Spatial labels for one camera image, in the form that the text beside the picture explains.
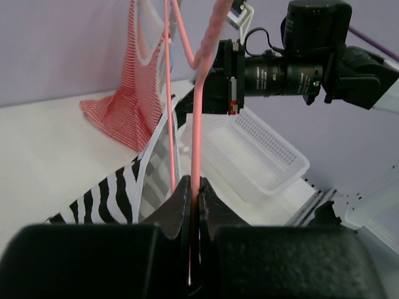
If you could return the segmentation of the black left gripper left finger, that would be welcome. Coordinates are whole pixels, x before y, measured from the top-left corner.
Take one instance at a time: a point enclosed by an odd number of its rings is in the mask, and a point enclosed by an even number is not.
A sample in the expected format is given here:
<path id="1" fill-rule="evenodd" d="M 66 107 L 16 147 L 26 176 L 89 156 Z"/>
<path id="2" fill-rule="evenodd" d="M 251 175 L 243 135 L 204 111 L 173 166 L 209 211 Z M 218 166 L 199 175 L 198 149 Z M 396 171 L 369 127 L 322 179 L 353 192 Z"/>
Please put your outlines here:
<path id="1" fill-rule="evenodd" d="M 1 259 L 2 298 L 188 298 L 191 178 L 141 224 L 38 224 Z"/>

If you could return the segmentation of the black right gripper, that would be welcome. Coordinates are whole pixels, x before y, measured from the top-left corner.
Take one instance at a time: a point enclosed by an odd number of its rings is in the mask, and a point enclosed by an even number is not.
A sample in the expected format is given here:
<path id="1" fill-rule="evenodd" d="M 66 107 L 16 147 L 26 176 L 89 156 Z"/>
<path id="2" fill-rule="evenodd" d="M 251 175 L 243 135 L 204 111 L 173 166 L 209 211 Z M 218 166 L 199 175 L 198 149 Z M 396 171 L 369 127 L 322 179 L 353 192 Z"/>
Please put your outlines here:
<path id="1" fill-rule="evenodd" d="M 244 47 L 221 40 L 203 86 L 202 113 L 235 115 L 244 107 Z"/>

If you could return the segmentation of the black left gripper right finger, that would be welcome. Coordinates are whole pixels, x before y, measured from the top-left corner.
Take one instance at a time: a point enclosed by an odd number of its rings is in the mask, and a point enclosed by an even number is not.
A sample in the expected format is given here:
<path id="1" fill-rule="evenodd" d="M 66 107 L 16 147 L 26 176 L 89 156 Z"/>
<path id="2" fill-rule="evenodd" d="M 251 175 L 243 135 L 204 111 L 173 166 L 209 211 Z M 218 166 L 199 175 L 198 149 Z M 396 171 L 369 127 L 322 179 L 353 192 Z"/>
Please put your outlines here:
<path id="1" fill-rule="evenodd" d="M 200 252 L 205 298 L 386 298 L 366 246 L 332 201 L 305 226 L 251 226 L 202 179 Z"/>

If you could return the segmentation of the black white striped tank top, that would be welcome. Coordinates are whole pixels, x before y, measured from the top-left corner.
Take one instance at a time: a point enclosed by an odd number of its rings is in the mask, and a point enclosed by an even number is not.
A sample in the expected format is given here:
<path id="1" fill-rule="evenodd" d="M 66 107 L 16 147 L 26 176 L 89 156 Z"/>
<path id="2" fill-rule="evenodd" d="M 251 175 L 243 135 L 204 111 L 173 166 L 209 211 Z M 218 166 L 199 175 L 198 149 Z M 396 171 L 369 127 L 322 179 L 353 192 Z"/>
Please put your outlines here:
<path id="1" fill-rule="evenodd" d="M 155 212 L 171 196 L 170 163 L 179 181 L 180 162 L 170 157 L 168 112 L 160 120 L 145 149 L 46 219 L 47 224 L 136 224 Z"/>

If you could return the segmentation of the pink wire hanger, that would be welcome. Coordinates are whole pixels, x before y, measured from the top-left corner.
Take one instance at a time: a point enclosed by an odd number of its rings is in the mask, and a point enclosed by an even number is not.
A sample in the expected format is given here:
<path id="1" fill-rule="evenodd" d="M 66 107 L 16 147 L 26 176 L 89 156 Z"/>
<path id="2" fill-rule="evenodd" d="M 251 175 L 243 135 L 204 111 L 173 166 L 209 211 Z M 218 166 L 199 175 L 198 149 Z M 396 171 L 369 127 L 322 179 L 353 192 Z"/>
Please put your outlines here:
<path id="1" fill-rule="evenodd" d="M 208 72 L 213 63 L 213 49 L 219 41 L 219 36 L 224 27 L 225 19 L 232 6 L 232 1 L 216 1 L 208 27 L 204 33 L 197 53 L 193 53 L 179 5 L 176 1 L 165 1 L 172 7 L 176 23 L 186 55 L 187 62 L 193 70 L 198 71 L 194 87 L 193 102 L 193 134 L 191 149 L 191 210 L 190 210 L 190 282 L 192 285 L 200 283 L 200 240 L 199 240 L 199 194 L 201 181 L 201 118 L 203 107 L 203 86 Z"/>

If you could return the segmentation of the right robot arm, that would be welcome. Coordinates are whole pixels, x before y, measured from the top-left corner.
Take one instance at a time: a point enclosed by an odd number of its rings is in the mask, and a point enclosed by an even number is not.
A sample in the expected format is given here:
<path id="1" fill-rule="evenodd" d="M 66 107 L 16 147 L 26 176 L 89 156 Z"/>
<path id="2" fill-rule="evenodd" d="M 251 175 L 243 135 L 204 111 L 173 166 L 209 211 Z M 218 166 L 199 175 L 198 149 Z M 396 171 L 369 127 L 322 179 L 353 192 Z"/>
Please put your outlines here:
<path id="1" fill-rule="evenodd" d="M 246 97 L 301 96 L 310 105 L 343 100 L 366 110 L 398 112 L 398 67 L 347 46 L 352 8 L 344 1 L 291 1 L 281 23 L 282 48 L 248 51 L 249 34 L 221 40 L 203 87 L 201 111 L 235 115 Z"/>

